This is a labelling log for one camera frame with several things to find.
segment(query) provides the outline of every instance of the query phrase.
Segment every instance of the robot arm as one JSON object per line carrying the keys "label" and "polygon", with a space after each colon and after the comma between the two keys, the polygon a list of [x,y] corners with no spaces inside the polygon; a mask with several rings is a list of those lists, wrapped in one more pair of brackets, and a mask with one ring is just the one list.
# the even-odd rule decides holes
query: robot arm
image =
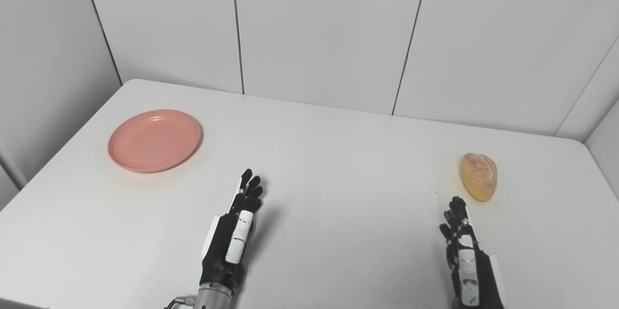
{"label": "robot arm", "polygon": [[262,206],[263,188],[260,177],[251,169],[241,175],[230,211],[215,216],[208,231],[203,250],[202,275],[197,296],[179,296],[174,304],[193,306],[194,309],[228,309],[243,278],[243,254],[254,230],[254,215]]}
{"label": "robot arm", "polygon": [[447,264],[456,292],[452,309],[504,309],[500,276],[479,247],[464,200],[453,197],[444,216],[447,223],[439,228],[447,241]]}

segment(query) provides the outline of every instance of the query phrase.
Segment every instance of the wall seam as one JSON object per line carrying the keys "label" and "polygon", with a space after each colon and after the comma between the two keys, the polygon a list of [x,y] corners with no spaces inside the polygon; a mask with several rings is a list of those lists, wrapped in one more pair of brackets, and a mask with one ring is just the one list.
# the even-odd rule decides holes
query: wall seam
{"label": "wall seam", "polygon": [[417,4],[415,20],[413,21],[413,29],[411,30],[411,38],[409,38],[409,46],[406,49],[406,55],[404,56],[404,66],[402,66],[402,74],[400,74],[400,82],[398,83],[398,90],[396,91],[396,99],[393,101],[393,109],[391,109],[391,115],[394,115],[394,113],[396,112],[396,104],[398,103],[398,97],[400,96],[400,87],[402,86],[402,80],[404,79],[406,64],[409,61],[409,53],[411,52],[411,44],[413,42],[413,35],[415,34],[415,28],[417,26],[417,19],[419,18],[419,11],[422,8],[422,1],[423,0],[419,0],[419,3]]}

